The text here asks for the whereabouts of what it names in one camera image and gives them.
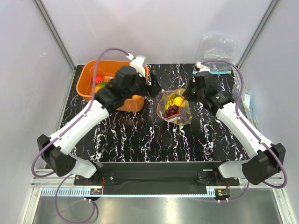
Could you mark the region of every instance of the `white wall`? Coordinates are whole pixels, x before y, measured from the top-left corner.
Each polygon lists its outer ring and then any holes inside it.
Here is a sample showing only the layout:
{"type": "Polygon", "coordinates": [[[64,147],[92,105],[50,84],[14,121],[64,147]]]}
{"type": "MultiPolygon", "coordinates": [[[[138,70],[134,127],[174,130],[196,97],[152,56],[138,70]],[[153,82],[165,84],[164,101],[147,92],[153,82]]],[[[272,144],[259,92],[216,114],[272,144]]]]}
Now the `white wall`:
{"type": "Polygon", "coordinates": [[[36,139],[54,131],[71,70],[32,0],[1,0],[0,21],[0,220],[16,224],[36,139]]]}
{"type": "Polygon", "coordinates": [[[299,220],[299,1],[282,0],[242,66],[261,131],[286,148],[286,187],[299,220]]]}
{"type": "MultiPolygon", "coordinates": [[[[75,64],[108,47],[147,63],[193,63],[203,35],[239,43],[241,57],[270,0],[43,0],[75,64]]],[[[121,59],[110,53],[109,59],[121,59]]]]}

